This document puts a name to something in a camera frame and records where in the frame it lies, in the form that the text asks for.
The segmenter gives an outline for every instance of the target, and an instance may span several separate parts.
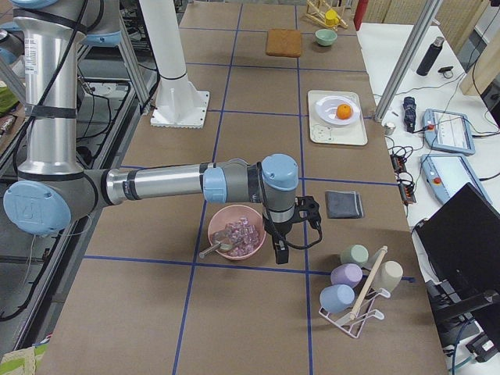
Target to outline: black monitor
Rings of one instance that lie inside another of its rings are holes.
[[[500,293],[500,214],[472,184],[464,185],[416,232],[437,277],[447,280],[462,300],[485,291]],[[471,313],[500,348],[500,304]]]

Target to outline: white desk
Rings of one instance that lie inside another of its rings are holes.
[[[401,51],[406,43],[406,39],[412,26],[409,25],[390,25],[390,24],[371,24],[364,23],[361,30],[358,32],[359,43],[362,47],[362,54],[365,60],[366,69],[370,75],[370,84],[374,94],[382,95],[391,76],[392,70],[401,54]],[[464,73],[460,66],[459,60],[455,57],[452,49],[445,43],[441,54],[438,56],[433,69],[426,77],[421,77],[415,73],[423,55],[427,51],[429,45],[437,36],[443,36],[438,27],[431,27],[424,38],[419,51],[416,53],[409,71],[398,89],[398,92],[408,91],[412,88],[421,88],[424,86],[440,86],[459,77]],[[454,77],[447,80],[437,70],[442,66],[454,66]],[[486,106],[479,96],[465,96],[457,87],[463,76],[453,83],[446,84],[440,88],[427,88],[418,91],[411,91],[408,94],[397,95],[391,103],[391,108],[385,116],[382,123],[388,121],[396,124],[396,130],[391,135],[396,145],[413,146],[420,148],[422,146],[423,134],[410,134],[405,131],[403,123],[403,108],[402,101],[405,96],[413,96],[416,101],[416,129],[421,127],[422,115],[427,108],[445,109],[448,101],[450,101],[447,110],[458,113],[465,113],[474,127],[478,131],[495,131],[495,127],[483,117],[487,111]],[[376,96],[375,100],[378,103],[380,96]],[[479,178],[490,177],[500,172],[500,135],[495,137],[487,137],[474,139],[476,153],[468,157],[470,165],[473,167],[476,175]],[[392,146],[390,140],[387,140],[388,147]],[[419,151],[415,151],[406,163],[407,170],[413,175],[416,180],[420,171],[420,156],[430,152],[427,144]],[[493,206],[500,210],[500,177],[483,182],[486,192],[490,196]],[[416,185],[416,201],[417,203],[409,206],[408,223],[412,227],[423,218],[431,217],[440,207],[441,204],[434,197],[434,193],[425,181],[425,176],[420,176]],[[419,260],[422,260],[421,269],[424,277],[429,280],[431,275],[427,272],[429,267],[425,265],[425,251],[418,238],[415,239]],[[460,345],[457,351],[457,363],[460,363],[468,356],[468,351],[464,345]],[[456,373],[462,374],[481,374],[493,375],[500,373],[500,355],[496,355],[486,363],[471,362],[463,368],[456,370]]]

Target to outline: bowl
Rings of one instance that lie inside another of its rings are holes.
[[[321,29],[316,33],[316,43],[318,45],[322,45],[323,47],[327,47],[332,45],[334,41],[337,39],[337,33],[330,29]]]
[[[210,244],[213,245],[212,235],[215,232],[223,230],[228,223],[235,223],[239,221],[242,216],[245,216],[248,219],[248,223],[255,226],[256,230],[259,232],[259,243],[255,246],[252,252],[249,252],[248,254],[243,256],[230,256],[225,252],[217,251],[226,259],[243,260],[250,258],[258,250],[260,250],[260,248],[263,246],[264,241],[266,240],[266,232],[264,231],[262,214],[255,211],[252,207],[248,207],[247,205],[229,205],[217,211],[217,213],[210,220],[209,229],[207,230]]]
[[[351,116],[344,120],[337,117],[337,107],[341,104],[347,104],[352,108]],[[321,98],[314,105],[314,109],[323,121],[341,127],[354,123],[361,115],[361,109],[356,103],[345,96],[339,95],[329,95]]]

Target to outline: wooden coaster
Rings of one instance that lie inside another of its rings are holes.
[[[302,36],[298,30],[271,29],[267,31],[266,55],[300,57]]]

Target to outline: orange fruit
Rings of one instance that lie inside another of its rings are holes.
[[[337,117],[341,120],[346,120],[352,115],[352,108],[348,104],[340,104],[337,107]]]

